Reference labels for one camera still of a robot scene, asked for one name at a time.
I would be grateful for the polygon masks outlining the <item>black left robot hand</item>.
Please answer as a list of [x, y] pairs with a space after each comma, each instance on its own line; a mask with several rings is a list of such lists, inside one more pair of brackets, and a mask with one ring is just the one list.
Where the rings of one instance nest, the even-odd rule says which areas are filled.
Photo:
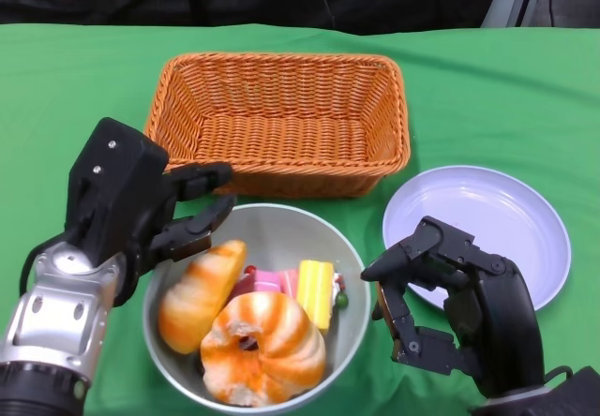
[[236, 197], [226, 195], [194, 216], [175, 218], [179, 201], [192, 201], [226, 185], [233, 168], [226, 162], [191, 163], [163, 172], [150, 189], [156, 193], [125, 244], [125, 263], [113, 305], [123, 305], [141, 276], [165, 260], [179, 261], [207, 250], [211, 236], [231, 213]]

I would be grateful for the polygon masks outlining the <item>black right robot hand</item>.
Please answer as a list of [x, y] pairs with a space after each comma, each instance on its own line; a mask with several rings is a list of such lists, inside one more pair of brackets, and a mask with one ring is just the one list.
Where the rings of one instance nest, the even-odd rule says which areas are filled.
[[[525, 280], [469, 233], [425, 216], [361, 278], [377, 285], [372, 317], [388, 326], [394, 362], [443, 375], [458, 370], [487, 399], [543, 386], [542, 338]], [[404, 298], [410, 285], [446, 290], [450, 333], [415, 324]]]

